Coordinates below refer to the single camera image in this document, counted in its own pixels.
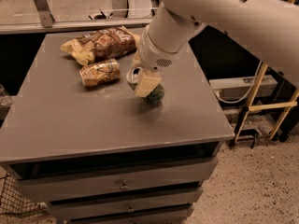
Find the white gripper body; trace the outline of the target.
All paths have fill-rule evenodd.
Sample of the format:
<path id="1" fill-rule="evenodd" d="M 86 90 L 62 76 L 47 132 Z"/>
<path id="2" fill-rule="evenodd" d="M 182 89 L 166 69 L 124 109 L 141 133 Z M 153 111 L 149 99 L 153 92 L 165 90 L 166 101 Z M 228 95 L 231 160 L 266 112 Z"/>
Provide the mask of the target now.
<path id="1" fill-rule="evenodd" d="M 137 49 L 141 65 L 147 69 L 164 70 L 178 62 L 178 53 L 168 53 L 157 48 L 147 33 L 143 33 Z"/>

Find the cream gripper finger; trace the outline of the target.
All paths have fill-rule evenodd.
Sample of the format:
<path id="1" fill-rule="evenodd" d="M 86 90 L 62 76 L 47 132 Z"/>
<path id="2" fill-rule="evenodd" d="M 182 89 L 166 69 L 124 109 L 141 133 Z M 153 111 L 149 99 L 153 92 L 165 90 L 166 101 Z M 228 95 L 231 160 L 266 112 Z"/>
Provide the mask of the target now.
<path id="1" fill-rule="evenodd" d="M 139 52 L 136 51 L 134 58 L 132 60 L 132 67 L 138 67 L 140 65 L 141 65 L 141 62 L 140 62 L 140 58 L 139 58 Z"/>
<path id="2" fill-rule="evenodd" d="M 161 82 L 162 77 L 159 72 L 143 69 L 137 78 L 135 87 L 136 97 L 147 97 Z"/>

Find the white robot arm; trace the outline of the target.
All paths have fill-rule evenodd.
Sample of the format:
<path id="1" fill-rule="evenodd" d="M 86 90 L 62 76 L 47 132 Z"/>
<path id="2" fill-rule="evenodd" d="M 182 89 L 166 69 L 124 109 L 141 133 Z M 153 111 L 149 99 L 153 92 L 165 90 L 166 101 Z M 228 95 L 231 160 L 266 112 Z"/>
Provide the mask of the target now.
<path id="1" fill-rule="evenodd" d="M 137 49 L 143 72 L 135 95 L 148 96 L 163 68 L 181 63 L 183 44 L 213 27 L 299 85 L 299 6 L 281 0 L 160 0 Z"/>

